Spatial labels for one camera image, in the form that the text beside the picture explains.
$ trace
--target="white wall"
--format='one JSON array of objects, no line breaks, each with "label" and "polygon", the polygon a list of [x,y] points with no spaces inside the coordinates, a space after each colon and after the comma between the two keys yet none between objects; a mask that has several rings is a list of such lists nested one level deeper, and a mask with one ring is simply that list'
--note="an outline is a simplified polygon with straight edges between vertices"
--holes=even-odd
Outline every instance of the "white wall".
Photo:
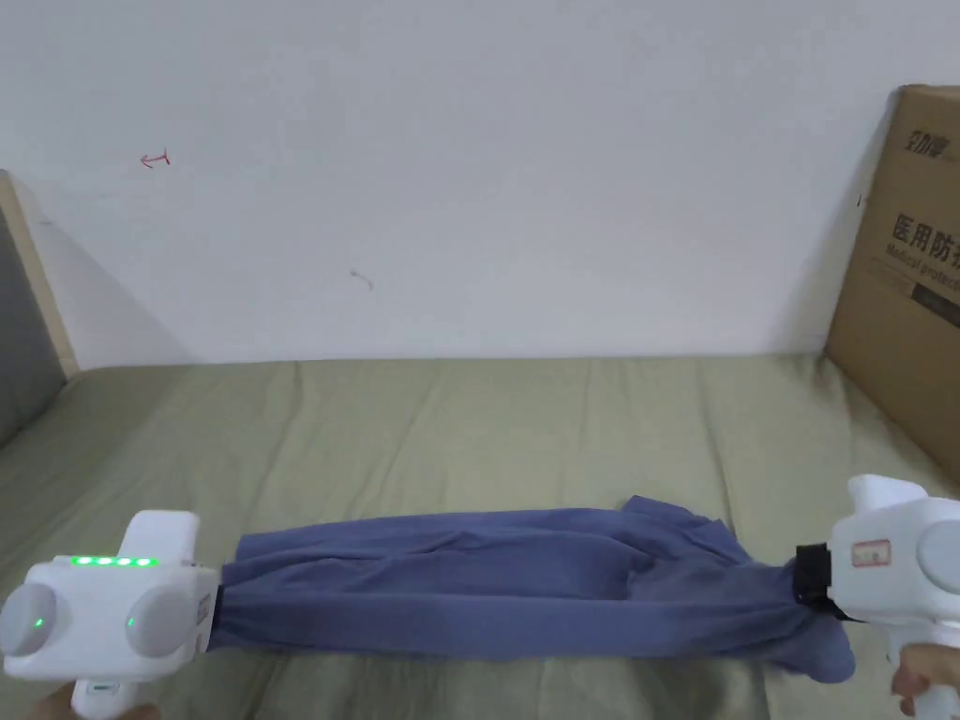
[{"label": "white wall", "polygon": [[0,166],[88,368],[818,348],[888,95],[960,80],[958,23],[955,0],[20,2]]}]

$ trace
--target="blue cloth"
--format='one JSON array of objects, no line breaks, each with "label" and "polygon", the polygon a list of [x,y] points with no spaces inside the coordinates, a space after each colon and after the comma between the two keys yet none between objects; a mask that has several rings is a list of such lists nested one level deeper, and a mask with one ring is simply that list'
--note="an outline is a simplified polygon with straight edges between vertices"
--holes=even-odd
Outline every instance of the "blue cloth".
[{"label": "blue cloth", "polygon": [[211,648],[521,657],[719,655],[822,683],[854,670],[840,622],[797,605],[719,520],[621,511],[382,517],[245,536]]}]

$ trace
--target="cardboard box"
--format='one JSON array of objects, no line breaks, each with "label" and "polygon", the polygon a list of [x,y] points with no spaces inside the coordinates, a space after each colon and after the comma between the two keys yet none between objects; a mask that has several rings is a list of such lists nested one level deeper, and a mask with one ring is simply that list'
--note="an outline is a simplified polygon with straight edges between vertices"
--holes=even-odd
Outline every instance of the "cardboard box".
[{"label": "cardboard box", "polygon": [[960,481],[960,87],[900,89],[827,356]]}]

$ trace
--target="green bed sheet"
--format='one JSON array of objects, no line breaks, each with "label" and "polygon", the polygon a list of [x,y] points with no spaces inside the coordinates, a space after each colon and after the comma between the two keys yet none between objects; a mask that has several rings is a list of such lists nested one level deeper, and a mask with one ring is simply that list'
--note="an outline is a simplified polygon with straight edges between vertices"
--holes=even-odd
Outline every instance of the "green bed sheet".
[{"label": "green bed sheet", "polygon": [[[110,554],[141,509],[244,533],[446,511],[619,507],[730,524],[760,560],[828,537],[846,481],[953,488],[828,361],[323,361],[111,369],[75,379],[0,450],[0,592],[56,554]],[[223,651],[150,685],[167,720],[898,717],[885,648],[816,685],[733,660],[422,662]],[[0,679],[3,717],[48,685]]]}]

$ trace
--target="wall mark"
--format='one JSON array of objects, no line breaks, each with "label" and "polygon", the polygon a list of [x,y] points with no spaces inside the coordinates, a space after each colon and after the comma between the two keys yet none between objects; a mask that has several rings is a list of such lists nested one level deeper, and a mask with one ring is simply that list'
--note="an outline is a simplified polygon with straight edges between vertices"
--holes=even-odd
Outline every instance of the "wall mark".
[{"label": "wall mark", "polygon": [[363,280],[367,283],[367,288],[370,292],[373,292],[373,281],[369,277],[362,275],[355,270],[350,271],[350,277],[356,277],[358,280]]},{"label": "wall mark", "polygon": [[158,156],[158,157],[147,157],[147,156],[144,156],[144,157],[140,158],[140,163],[141,163],[145,168],[148,168],[148,169],[150,169],[150,170],[153,170],[153,169],[154,169],[154,166],[151,165],[150,163],[151,163],[151,162],[160,162],[161,160],[163,160],[164,162],[166,162],[168,165],[170,164],[170,158],[167,157],[167,149],[166,149],[166,148],[163,149],[163,155]]}]

